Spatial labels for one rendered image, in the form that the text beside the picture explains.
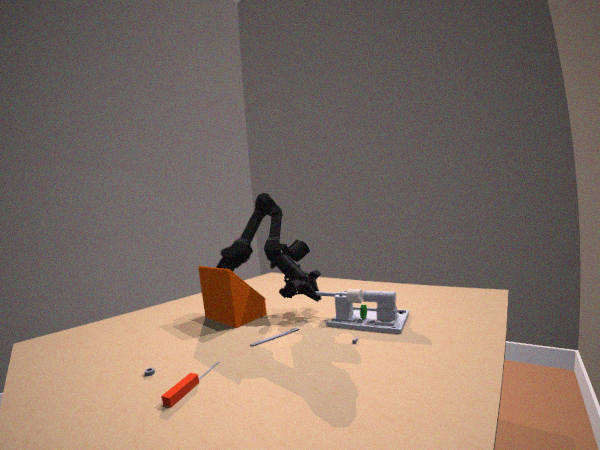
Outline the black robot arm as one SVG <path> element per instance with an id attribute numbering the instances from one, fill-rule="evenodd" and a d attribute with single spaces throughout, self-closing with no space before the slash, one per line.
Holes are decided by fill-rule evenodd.
<path id="1" fill-rule="evenodd" d="M 222 258 L 216 268 L 230 269 L 233 272 L 235 268 L 248 261 L 253 251 L 250 243 L 263 217 L 267 214 L 271 216 L 271 225 L 264 252 L 271 262 L 271 269 L 277 266 L 284 274 L 285 270 L 294 264 L 294 261 L 300 261 L 310 252 L 309 247 L 298 239 L 289 247 L 287 244 L 280 244 L 282 210 L 269 194 L 261 193 L 256 198 L 254 212 L 242 232 L 241 238 L 236 240 L 231 247 L 221 250 Z"/>

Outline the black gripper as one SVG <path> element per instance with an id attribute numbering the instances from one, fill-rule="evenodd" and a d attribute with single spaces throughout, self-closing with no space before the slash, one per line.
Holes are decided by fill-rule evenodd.
<path id="1" fill-rule="evenodd" d="M 296 295 L 304 294 L 316 302 L 319 302 L 322 297 L 318 296 L 315 291 L 319 291 L 316 280 L 321 273 L 318 270 L 314 270 L 310 274 L 307 272 L 304 273 L 300 267 L 300 264 L 296 265 L 294 263 L 285 270 L 284 279 L 288 279 L 290 282 L 284 288 L 283 294 L 288 298 L 292 295 L 292 292 L 297 289 L 298 292 Z"/>

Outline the red-handled screwdriver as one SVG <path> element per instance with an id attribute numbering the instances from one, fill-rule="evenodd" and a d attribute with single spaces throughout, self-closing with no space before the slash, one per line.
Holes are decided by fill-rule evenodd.
<path id="1" fill-rule="evenodd" d="M 171 408 L 172 406 L 174 406 L 174 404 L 178 403 L 178 401 L 180 401 L 181 398 L 183 398 L 187 393 L 189 393 L 190 390 L 196 387 L 197 384 L 199 384 L 199 380 L 201 380 L 201 378 L 205 376 L 206 373 L 208 373 L 216 365 L 218 365 L 218 363 L 219 362 L 214 364 L 209 370 L 207 370 L 202 376 L 200 376 L 200 378 L 198 374 L 190 373 L 185 378 L 183 378 L 182 381 L 179 381 L 178 384 L 174 385 L 174 387 L 169 389 L 166 393 L 164 393 L 161 396 L 161 399 L 163 400 L 163 405 Z"/>

